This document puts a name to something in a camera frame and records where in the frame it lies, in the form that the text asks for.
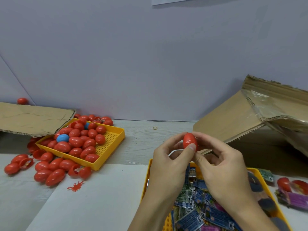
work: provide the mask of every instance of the red plastic egg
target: red plastic egg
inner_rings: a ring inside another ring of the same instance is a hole
[[[95,137],[95,141],[97,142],[97,144],[104,144],[106,142],[106,139],[103,135],[97,135]]]
[[[80,131],[83,131],[84,130],[84,125],[82,123],[76,123],[74,128],[78,129]]]
[[[99,158],[99,155],[96,155],[96,154],[89,154],[87,155],[84,159],[86,161],[89,161],[91,163],[94,163],[97,159]]]
[[[80,136],[88,136],[88,130],[83,130],[80,132]]]
[[[87,147],[90,147],[90,146],[95,147],[95,145],[96,145],[95,140],[94,139],[89,139],[89,140],[86,140],[84,142],[84,144],[82,146],[82,149],[86,149]]]
[[[54,155],[53,155],[51,152],[45,152],[45,153],[41,156],[40,160],[41,160],[41,161],[51,162],[53,157],[54,157]]]
[[[50,174],[52,174],[52,171],[42,169],[34,175],[34,180],[38,182],[45,182]]]
[[[87,148],[84,149],[84,150],[82,151],[82,153],[80,154],[80,158],[81,158],[81,159],[84,159],[87,155],[89,155],[89,154],[95,154],[95,152],[96,152],[95,147],[92,147],[92,146],[87,147]]]
[[[83,118],[85,118],[87,121],[90,120],[89,117],[88,117],[87,115],[83,115],[83,116],[80,116],[80,117],[79,117],[79,119],[83,119]]]
[[[89,121],[93,121],[94,118],[95,118],[95,115],[94,115],[94,114],[90,114],[90,115],[89,115]]]
[[[84,140],[79,137],[70,137],[68,140],[73,147],[82,147]]]
[[[187,133],[183,139],[183,147],[186,148],[191,143],[194,143],[196,147],[198,146],[198,142],[195,136],[192,133]]]
[[[90,177],[91,174],[92,174],[92,171],[90,167],[84,167],[78,173],[78,175],[84,180]]]
[[[302,180],[292,181],[293,185],[296,185],[296,189],[299,190],[302,194],[308,195],[308,183]]]
[[[39,150],[40,148],[36,145],[33,145],[32,147],[28,148],[29,153],[33,153],[36,150]]]
[[[84,142],[86,142],[87,140],[90,140],[90,137],[88,137],[88,136],[80,136],[80,138],[81,138]]]
[[[27,144],[27,148],[29,149],[30,147],[33,147],[35,146],[35,141],[30,141],[28,144]]]
[[[79,168],[80,165],[79,164],[75,164],[73,165],[70,170],[68,171],[69,176],[71,177],[78,177],[78,172],[75,170],[77,168]]]
[[[10,163],[4,168],[4,172],[6,174],[14,174],[19,171],[19,164],[18,163]]]
[[[21,160],[28,158],[29,156],[27,154],[20,154],[15,156],[12,160],[11,163],[19,163]]]
[[[87,120],[85,118],[79,119],[77,123],[81,123],[83,125],[87,124]]]
[[[47,145],[47,147],[50,147],[52,149],[54,149],[54,147],[57,145],[57,141],[56,140],[52,140],[49,142],[49,144]]]
[[[97,127],[97,124],[92,122],[88,125],[88,130],[95,129],[96,127]]]
[[[44,153],[45,153],[44,150],[39,149],[39,150],[34,151],[32,156],[34,159],[40,159]]]
[[[71,146],[67,142],[61,141],[56,144],[54,149],[60,152],[69,152],[71,150]]]
[[[61,182],[65,178],[65,171],[63,169],[57,169],[53,171],[46,179],[46,186],[53,186]]]
[[[49,163],[47,161],[40,161],[38,162],[35,166],[34,169],[38,172],[41,171],[43,169],[49,169]]]
[[[27,100],[27,98],[21,97],[17,100],[18,104],[28,104],[29,101]]]
[[[80,147],[75,147],[68,154],[79,158],[81,153],[82,149]]]
[[[279,189],[282,189],[287,192],[292,192],[290,187],[290,180],[287,177],[282,177],[277,180],[277,185]]]
[[[65,171],[69,171],[71,167],[75,164],[76,163],[73,162],[71,159],[65,159],[60,163],[59,167]]]
[[[69,128],[74,128],[76,123],[77,123],[77,122],[72,122],[72,123],[70,123],[70,124],[68,125],[68,127],[69,127]]]
[[[98,127],[96,127],[95,130],[97,131],[97,133],[99,133],[101,135],[104,135],[106,133],[106,127],[104,127],[104,126],[98,126]]]
[[[104,125],[113,126],[113,121],[111,119],[107,119],[103,122]]]
[[[44,140],[42,140],[41,142],[39,142],[39,144],[47,147],[47,145],[48,145],[53,139],[54,139],[53,137],[44,139]]]
[[[100,119],[102,119],[102,120],[104,120],[104,121],[106,121],[106,120],[111,120],[111,118],[110,118],[110,117],[107,117],[107,116],[101,117]]]
[[[72,130],[73,130],[73,128],[65,127],[65,128],[60,129],[59,133],[61,135],[63,135],[63,134],[68,135]]]
[[[25,159],[20,161],[19,168],[20,169],[28,169],[31,166],[33,166],[33,164],[34,164],[33,158],[25,158]]]
[[[64,159],[63,158],[57,158],[57,159],[54,159],[50,164],[49,164],[49,170],[51,171],[55,171],[57,169],[59,169],[59,165],[60,163],[63,161]]]
[[[95,139],[95,137],[97,136],[97,131],[94,130],[94,129],[89,130],[88,136],[89,136],[91,139]]]
[[[59,132],[57,132],[57,133],[54,135],[54,140],[56,140],[56,139],[57,139],[57,137],[59,137],[59,135],[60,135],[60,133],[59,133]]]
[[[79,137],[80,136],[80,130],[73,129],[68,136],[70,136],[70,137]]]

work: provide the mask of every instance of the wrist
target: wrist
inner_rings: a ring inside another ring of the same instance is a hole
[[[154,213],[158,213],[162,218],[166,218],[174,203],[171,203],[168,198],[151,189],[147,190],[142,200],[144,206],[152,209]]]
[[[256,201],[230,214],[243,231],[279,231]]]

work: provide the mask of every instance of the cardboard sheet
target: cardboard sheet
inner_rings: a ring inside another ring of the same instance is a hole
[[[0,131],[32,137],[54,134],[75,110],[0,102]]]

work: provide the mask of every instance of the hand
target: hand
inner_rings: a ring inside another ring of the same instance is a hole
[[[230,214],[256,204],[248,182],[243,155],[224,142],[206,134],[192,132],[198,144],[212,149],[205,157],[195,153],[193,161],[201,169],[204,181],[214,199]]]
[[[154,151],[148,189],[132,220],[128,231],[161,231],[181,191],[186,168],[194,156],[196,145],[190,144],[183,151],[186,132],[172,136]]]
[[[183,187],[186,168],[196,149],[196,145],[192,143],[183,151],[175,151],[168,156],[173,150],[183,149],[183,143],[180,141],[185,134],[187,133],[172,136],[154,151],[146,195],[155,196],[155,199],[163,202],[167,213],[172,210]]]

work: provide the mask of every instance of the cardboard flap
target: cardboard flap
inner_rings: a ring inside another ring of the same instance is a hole
[[[229,143],[263,126],[241,91],[196,122],[193,131]]]
[[[32,137],[54,134],[74,114],[70,109],[0,102],[0,131]]]
[[[307,91],[249,75],[242,92],[261,120],[308,132]]]

